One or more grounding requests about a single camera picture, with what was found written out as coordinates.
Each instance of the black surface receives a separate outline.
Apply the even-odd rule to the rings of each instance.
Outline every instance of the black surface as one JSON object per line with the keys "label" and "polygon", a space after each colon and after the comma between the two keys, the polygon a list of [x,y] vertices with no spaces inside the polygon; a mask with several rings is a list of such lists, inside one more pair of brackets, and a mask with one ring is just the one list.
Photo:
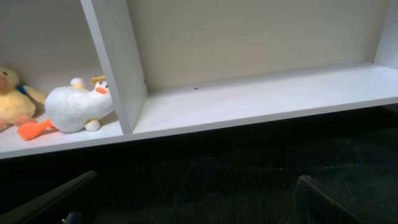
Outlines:
{"label": "black surface", "polygon": [[394,218],[397,121],[368,108],[7,159],[0,213],[95,170],[98,223],[298,223],[300,175]]}

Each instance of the white plush body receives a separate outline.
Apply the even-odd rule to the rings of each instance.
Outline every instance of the white plush body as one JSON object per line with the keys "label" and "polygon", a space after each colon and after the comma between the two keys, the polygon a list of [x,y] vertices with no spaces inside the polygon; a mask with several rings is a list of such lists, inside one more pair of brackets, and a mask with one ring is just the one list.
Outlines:
{"label": "white plush body", "polygon": [[65,133],[79,131],[89,120],[98,120],[112,112],[112,98],[73,86],[54,89],[45,101],[45,111],[52,124]]}

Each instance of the cabinet side panel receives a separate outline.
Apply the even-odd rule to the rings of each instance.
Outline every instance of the cabinet side panel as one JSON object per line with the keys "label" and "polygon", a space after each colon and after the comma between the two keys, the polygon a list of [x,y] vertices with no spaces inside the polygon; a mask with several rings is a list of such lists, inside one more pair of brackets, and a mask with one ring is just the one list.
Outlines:
{"label": "cabinet side panel", "polygon": [[147,89],[125,0],[82,0],[124,133],[131,133]]}
{"label": "cabinet side panel", "polygon": [[398,0],[391,0],[374,63],[398,69]]}

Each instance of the yellow hat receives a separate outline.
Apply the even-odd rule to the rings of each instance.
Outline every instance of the yellow hat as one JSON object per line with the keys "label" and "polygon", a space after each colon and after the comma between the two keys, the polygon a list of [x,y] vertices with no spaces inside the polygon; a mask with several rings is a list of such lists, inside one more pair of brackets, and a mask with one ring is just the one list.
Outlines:
{"label": "yellow hat", "polygon": [[97,83],[97,82],[103,82],[103,81],[106,81],[104,75],[101,76],[101,77],[94,77],[94,78],[91,78],[91,83],[92,83],[93,85],[95,85],[95,83]]}

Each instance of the plush toy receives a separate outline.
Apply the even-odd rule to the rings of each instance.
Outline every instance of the plush toy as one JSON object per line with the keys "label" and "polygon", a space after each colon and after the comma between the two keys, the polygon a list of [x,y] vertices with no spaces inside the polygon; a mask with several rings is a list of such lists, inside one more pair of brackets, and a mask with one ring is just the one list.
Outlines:
{"label": "plush toy", "polygon": [[45,112],[49,119],[42,123],[26,123],[18,128],[23,140],[36,138],[47,128],[57,128],[64,133],[72,133],[86,128],[97,131],[99,119],[112,112],[112,98],[105,76],[92,78],[93,91],[84,89],[84,81],[74,78],[72,86],[54,89],[45,101]]}
{"label": "plush toy", "polygon": [[0,67],[0,131],[6,124],[20,126],[36,122],[32,118],[36,106],[27,96],[44,103],[45,95],[27,85],[19,84],[18,74],[6,67]]}

